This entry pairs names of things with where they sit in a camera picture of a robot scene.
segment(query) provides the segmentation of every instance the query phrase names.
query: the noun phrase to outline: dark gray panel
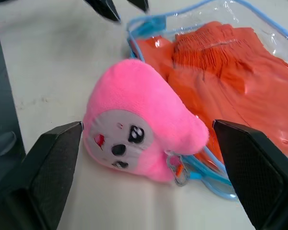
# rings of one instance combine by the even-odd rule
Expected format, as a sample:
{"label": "dark gray panel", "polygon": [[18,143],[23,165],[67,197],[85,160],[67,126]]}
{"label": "dark gray panel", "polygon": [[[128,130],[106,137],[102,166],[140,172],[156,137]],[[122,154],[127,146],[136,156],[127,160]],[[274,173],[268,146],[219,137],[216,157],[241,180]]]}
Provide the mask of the dark gray panel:
{"label": "dark gray panel", "polygon": [[12,90],[0,43],[0,135],[13,131],[17,141],[13,148],[0,156],[0,179],[25,155],[22,137],[19,129]]}

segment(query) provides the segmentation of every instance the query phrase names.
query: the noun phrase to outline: pink plush toy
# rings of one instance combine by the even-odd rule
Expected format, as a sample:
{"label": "pink plush toy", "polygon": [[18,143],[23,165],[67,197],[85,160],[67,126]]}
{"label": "pink plush toy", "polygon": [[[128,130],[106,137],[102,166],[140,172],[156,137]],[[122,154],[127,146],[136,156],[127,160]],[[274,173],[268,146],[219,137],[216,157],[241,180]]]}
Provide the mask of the pink plush toy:
{"label": "pink plush toy", "polygon": [[84,145],[97,162],[156,181],[174,178],[167,152],[195,154],[207,140],[204,123],[139,60],[124,60],[99,79],[84,116]]}

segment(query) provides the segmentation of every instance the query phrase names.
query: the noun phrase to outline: metal clasp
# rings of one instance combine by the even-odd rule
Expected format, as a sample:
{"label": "metal clasp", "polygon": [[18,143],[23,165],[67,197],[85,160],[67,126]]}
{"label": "metal clasp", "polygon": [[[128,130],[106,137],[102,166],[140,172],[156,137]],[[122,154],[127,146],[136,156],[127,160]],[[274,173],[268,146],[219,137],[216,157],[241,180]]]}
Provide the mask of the metal clasp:
{"label": "metal clasp", "polygon": [[[178,161],[177,164],[171,164],[171,158],[177,158],[174,161]],[[188,172],[186,166],[182,162],[180,155],[172,155],[167,157],[167,165],[169,169],[172,171],[175,179],[175,183],[178,186],[184,186],[187,184],[188,180],[190,179],[190,173]]]}

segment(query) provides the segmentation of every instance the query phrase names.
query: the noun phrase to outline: plush toy nose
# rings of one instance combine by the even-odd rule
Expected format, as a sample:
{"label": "plush toy nose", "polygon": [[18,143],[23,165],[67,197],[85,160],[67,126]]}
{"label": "plush toy nose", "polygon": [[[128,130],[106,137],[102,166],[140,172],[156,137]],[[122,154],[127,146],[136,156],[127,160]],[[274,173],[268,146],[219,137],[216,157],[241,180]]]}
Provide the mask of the plush toy nose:
{"label": "plush toy nose", "polygon": [[117,157],[124,155],[125,151],[126,151],[126,146],[122,144],[115,145],[112,147],[112,154]]}

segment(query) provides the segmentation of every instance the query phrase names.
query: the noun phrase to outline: plush toy face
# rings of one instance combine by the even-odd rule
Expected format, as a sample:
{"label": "plush toy face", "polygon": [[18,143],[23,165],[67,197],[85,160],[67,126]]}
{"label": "plush toy face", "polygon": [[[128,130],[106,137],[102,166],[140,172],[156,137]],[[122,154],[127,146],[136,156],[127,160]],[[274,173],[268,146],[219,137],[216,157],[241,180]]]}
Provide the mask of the plush toy face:
{"label": "plush toy face", "polygon": [[138,166],[141,153],[153,143],[154,134],[138,115],[109,110],[93,121],[87,141],[101,164],[132,172]]}

